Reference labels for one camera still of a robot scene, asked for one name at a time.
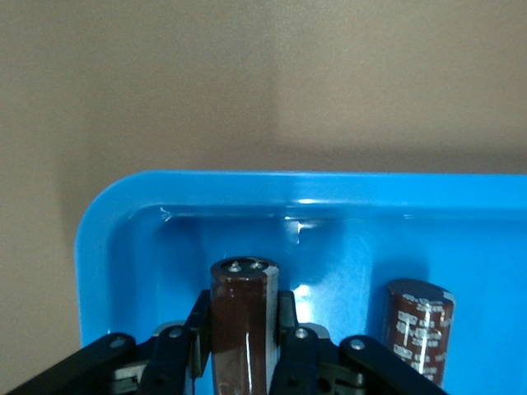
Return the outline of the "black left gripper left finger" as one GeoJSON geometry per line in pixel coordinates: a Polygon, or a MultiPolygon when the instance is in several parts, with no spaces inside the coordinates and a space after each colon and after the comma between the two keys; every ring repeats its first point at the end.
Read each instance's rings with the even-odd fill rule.
{"type": "Polygon", "coordinates": [[[185,321],[164,323],[142,343],[112,332],[10,390],[10,394],[194,394],[210,347],[210,291],[185,321]]]}

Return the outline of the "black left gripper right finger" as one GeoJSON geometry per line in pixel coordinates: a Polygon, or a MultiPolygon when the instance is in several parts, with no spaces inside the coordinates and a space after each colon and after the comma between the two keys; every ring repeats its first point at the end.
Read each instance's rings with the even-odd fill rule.
{"type": "Polygon", "coordinates": [[[271,394],[443,394],[445,391],[372,337],[339,344],[327,329],[299,323],[295,296],[280,290],[277,325],[280,356],[271,394]]]}

